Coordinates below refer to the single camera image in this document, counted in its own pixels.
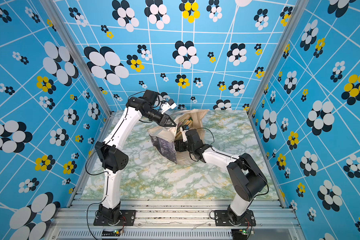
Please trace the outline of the beige canvas tote bag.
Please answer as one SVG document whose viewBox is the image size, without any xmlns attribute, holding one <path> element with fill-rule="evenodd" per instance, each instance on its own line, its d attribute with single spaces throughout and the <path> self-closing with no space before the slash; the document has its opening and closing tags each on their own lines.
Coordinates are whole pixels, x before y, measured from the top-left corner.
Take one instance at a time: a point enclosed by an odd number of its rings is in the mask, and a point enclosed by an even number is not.
<svg viewBox="0 0 360 240">
<path fill-rule="evenodd" d="M 190 157 L 189 152 L 176 152 L 175 140 L 183 140 L 181 131 L 177 131 L 180 121 L 192 118 L 193 125 L 190 129 L 196 129 L 201 140 L 204 139 L 205 130 L 203 127 L 203 118 L 207 115 L 208 110 L 183 110 L 171 114 L 171 118 L 177 124 L 176 127 L 154 127 L 148 130 L 153 146 L 159 151 L 161 156 L 176 165 L 191 165 L 195 157 Z"/>
</svg>

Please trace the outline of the green folding fan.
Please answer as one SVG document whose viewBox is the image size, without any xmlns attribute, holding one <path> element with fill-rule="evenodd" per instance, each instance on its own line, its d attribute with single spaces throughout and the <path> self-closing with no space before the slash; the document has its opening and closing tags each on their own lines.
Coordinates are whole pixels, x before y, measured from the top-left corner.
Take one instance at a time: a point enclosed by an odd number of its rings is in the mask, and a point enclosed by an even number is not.
<svg viewBox="0 0 360 240">
<path fill-rule="evenodd" d="M 181 128 L 184 126 L 184 125 L 187 125 L 189 128 L 193 125 L 193 119 L 192 118 L 188 118 L 188 119 L 185 119 L 185 120 L 182 120 L 179 122 L 178 124 L 178 127 L 177 127 L 177 131 L 180 132 L 181 131 Z"/>
</svg>

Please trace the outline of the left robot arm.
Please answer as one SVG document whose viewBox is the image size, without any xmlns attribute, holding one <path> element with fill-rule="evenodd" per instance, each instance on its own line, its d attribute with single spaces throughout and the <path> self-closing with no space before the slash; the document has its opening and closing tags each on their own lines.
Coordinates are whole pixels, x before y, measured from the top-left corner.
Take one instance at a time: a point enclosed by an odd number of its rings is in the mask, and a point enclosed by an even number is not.
<svg viewBox="0 0 360 240">
<path fill-rule="evenodd" d="M 114 226 L 126 221 L 120 211 L 120 185 L 122 171 L 129 157 L 122 150 L 136 123 L 145 117 L 161 127 L 177 126 L 166 114 L 169 109 L 176 108 L 176 103 L 172 99 L 161 100 L 159 95 L 158 92 L 146 90 L 141 97 L 128 98 L 124 113 L 114 129 L 102 142 L 95 144 L 105 174 L 103 200 L 99 203 L 94 222 L 96 226 Z"/>
</svg>

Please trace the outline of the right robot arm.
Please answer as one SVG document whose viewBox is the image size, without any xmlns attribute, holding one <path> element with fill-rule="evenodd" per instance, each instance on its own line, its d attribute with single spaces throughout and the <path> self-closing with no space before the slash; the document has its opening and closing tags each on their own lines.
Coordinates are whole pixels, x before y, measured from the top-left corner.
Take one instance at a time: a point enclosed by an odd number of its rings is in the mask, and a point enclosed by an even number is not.
<svg viewBox="0 0 360 240">
<path fill-rule="evenodd" d="M 269 188 L 268 181 L 251 155 L 240 156 L 215 149 L 205 144 L 197 130 L 182 130 L 182 140 L 175 141 L 178 152 L 189 152 L 192 160 L 215 165 L 227 170 L 236 191 L 234 200 L 228 206 L 228 218 L 232 225 L 238 226 L 246 219 L 249 206 L 263 188 Z"/>
</svg>

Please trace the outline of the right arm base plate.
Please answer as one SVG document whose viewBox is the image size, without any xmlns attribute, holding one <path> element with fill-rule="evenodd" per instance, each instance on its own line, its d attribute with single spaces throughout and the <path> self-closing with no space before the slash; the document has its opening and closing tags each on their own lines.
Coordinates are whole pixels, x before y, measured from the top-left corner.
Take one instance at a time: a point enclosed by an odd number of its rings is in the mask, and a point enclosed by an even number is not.
<svg viewBox="0 0 360 240">
<path fill-rule="evenodd" d="M 247 210 L 241 216 L 228 210 L 214 210 L 211 217 L 217 227 L 255 227 L 257 225 L 251 210 Z"/>
</svg>

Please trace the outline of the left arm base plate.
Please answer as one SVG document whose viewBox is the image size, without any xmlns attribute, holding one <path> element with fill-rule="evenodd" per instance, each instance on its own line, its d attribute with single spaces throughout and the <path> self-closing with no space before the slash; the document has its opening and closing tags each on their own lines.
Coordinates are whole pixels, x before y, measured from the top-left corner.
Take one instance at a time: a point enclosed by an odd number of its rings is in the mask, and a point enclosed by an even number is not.
<svg viewBox="0 0 360 240">
<path fill-rule="evenodd" d="M 136 219 L 136 210 L 103 210 L 97 212 L 94 226 L 133 226 Z"/>
</svg>

